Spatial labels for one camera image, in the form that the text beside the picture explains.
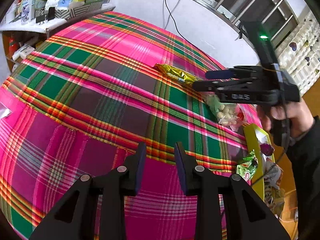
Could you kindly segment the person's right hand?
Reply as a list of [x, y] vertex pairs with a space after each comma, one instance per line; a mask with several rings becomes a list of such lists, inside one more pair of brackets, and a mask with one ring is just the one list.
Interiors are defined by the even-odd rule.
[[257, 106], [257, 114], [263, 129], [268, 132], [272, 127], [270, 117], [275, 120], [285, 120], [286, 118], [290, 119], [292, 123], [290, 136], [292, 138], [297, 138], [305, 134], [315, 123], [315, 119], [303, 98], [300, 99], [300, 102], [288, 103], [286, 107], [271, 107], [268, 115], [266, 115], [262, 106]]

